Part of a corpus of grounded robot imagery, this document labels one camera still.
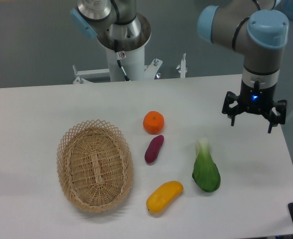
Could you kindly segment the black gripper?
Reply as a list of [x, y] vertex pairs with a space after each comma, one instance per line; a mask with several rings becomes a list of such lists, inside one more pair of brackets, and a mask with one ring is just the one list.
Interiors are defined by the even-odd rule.
[[287, 100], [273, 101], [276, 84], [269, 88], [255, 90], [241, 81], [240, 95], [233, 92], [226, 93], [222, 113], [231, 119], [231, 126], [235, 124], [237, 115], [247, 112], [262, 114], [268, 120], [268, 133], [279, 124], [286, 123]]

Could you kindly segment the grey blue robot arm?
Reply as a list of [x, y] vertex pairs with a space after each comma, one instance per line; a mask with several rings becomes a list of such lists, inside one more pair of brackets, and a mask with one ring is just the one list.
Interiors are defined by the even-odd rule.
[[[276, 0], [234, 0], [226, 7], [206, 7], [197, 20], [202, 39], [244, 56], [240, 93], [228, 92], [222, 108], [231, 120], [246, 112], [262, 115], [270, 127], [286, 121], [286, 100], [273, 99], [289, 29], [277, 5]], [[70, 15], [83, 35], [104, 47], [113, 82], [155, 78], [159, 64], [144, 65], [151, 27], [136, 1], [80, 0]]]

